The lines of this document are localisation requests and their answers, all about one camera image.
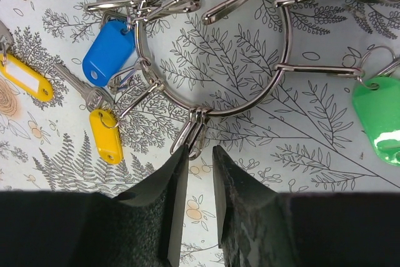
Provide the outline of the metal keyring with clips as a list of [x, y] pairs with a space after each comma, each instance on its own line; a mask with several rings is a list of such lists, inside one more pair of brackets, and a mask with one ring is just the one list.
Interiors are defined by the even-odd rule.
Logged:
[[290, 65], [296, 27], [323, 35], [325, 24], [343, 20], [341, 7], [323, 7], [316, 0], [105, 0], [86, 8], [127, 12], [113, 20], [134, 33], [135, 49], [106, 86], [119, 93], [141, 70], [149, 86], [131, 106], [160, 91], [186, 110], [189, 116], [172, 148], [187, 146], [191, 159], [204, 149], [212, 118], [239, 116], [252, 123], [249, 111], [271, 102], [281, 105], [273, 114], [280, 122], [290, 113], [305, 115], [296, 106], [298, 92], [284, 85], [287, 73], [362, 75], [358, 67]]

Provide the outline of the key with yellow tag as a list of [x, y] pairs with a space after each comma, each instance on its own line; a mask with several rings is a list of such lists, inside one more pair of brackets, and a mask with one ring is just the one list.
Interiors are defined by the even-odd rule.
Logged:
[[53, 68], [85, 101], [86, 109], [90, 112], [89, 123], [99, 156], [109, 164], [119, 164], [124, 156], [116, 120], [111, 113], [114, 104], [112, 97], [105, 89], [90, 86], [80, 80], [61, 63], [54, 64]]

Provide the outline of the green key tag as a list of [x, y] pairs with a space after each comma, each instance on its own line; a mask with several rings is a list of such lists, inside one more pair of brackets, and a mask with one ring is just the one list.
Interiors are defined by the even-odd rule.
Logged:
[[388, 50], [392, 61], [369, 79], [356, 77], [352, 106], [378, 158], [399, 166], [399, 78], [393, 76], [399, 69], [399, 57], [387, 46], [376, 46], [365, 53], [358, 67], [362, 69], [378, 49]]

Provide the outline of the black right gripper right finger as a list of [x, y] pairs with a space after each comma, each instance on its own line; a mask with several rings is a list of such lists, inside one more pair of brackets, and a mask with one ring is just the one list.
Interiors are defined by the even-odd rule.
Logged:
[[226, 266], [398, 266], [398, 193], [278, 193], [212, 150]]

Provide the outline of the blue key tag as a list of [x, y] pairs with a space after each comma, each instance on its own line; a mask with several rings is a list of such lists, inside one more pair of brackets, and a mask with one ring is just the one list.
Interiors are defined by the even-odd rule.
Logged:
[[87, 80], [105, 87], [126, 63], [135, 49], [134, 33], [117, 20], [107, 22], [86, 53], [82, 70]]

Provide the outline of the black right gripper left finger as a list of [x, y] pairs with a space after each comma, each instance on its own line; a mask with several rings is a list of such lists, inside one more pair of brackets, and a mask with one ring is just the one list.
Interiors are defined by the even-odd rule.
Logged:
[[153, 174], [101, 193], [1, 193], [2, 266], [177, 266], [188, 181], [181, 146]]

